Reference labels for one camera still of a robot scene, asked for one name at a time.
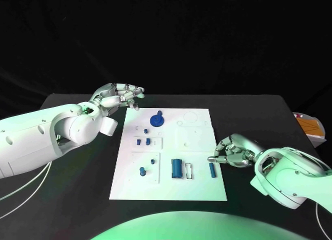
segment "black curtain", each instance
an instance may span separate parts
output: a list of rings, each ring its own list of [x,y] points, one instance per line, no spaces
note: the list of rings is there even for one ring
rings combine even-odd
[[[332,6],[0,0],[0,118],[107,82],[146,94],[277,94],[296,110],[332,84]]]

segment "hole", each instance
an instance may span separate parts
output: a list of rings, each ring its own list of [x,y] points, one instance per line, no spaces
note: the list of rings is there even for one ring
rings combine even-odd
[[[13,140],[11,139],[11,137],[6,137],[6,142],[12,145],[13,144]]]
[[[38,131],[39,131],[41,134],[45,134],[45,130],[44,130],[42,126],[38,126]]]

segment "small blue part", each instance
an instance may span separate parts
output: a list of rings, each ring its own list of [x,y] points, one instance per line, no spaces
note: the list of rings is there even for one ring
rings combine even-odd
[[[182,179],[184,173],[182,173],[182,159],[172,159],[172,178],[173,179]]]
[[[143,166],[139,168],[139,174],[140,174],[142,176],[146,175],[146,170],[145,170],[145,167],[143,167]]]
[[[209,162],[209,169],[211,169],[211,177],[215,178],[217,175],[215,175],[215,165],[212,162]]]
[[[160,127],[165,124],[165,118],[162,111],[158,111],[158,114],[150,118],[150,125],[153,127]]]

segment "table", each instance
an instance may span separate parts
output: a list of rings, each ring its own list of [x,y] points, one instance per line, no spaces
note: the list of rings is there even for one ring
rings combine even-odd
[[[85,102],[91,95],[51,94],[42,109]],[[293,147],[318,156],[283,98],[277,95],[147,95],[142,108],[208,108],[217,142],[233,133],[266,148]],[[0,239],[90,239],[126,221],[169,211],[227,213],[276,225],[309,239],[325,239],[315,202],[299,209],[282,206],[250,185],[253,168],[221,165],[227,202],[109,200],[126,109],[111,116],[119,125],[111,137],[96,140],[52,162],[45,183],[26,204],[0,220]],[[0,197],[25,184],[41,168],[0,180]],[[42,177],[0,202],[0,216],[35,191]],[[332,215],[319,208],[322,226],[332,236]]]

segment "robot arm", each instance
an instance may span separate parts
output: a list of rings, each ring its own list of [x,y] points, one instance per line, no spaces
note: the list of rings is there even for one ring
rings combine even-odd
[[[305,152],[290,147],[263,149],[256,141],[233,134],[220,142],[208,161],[238,168],[254,165],[250,183],[266,196],[292,209],[309,198],[332,213],[332,170],[325,171],[319,164],[325,163]]]
[[[119,107],[139,110],[133,98],[145,89],[109,83],[88,102],[57,106],[0,120],[0,179],[39,168],[88,144],[98,132],[111,136],[117,122],[109,116]]]

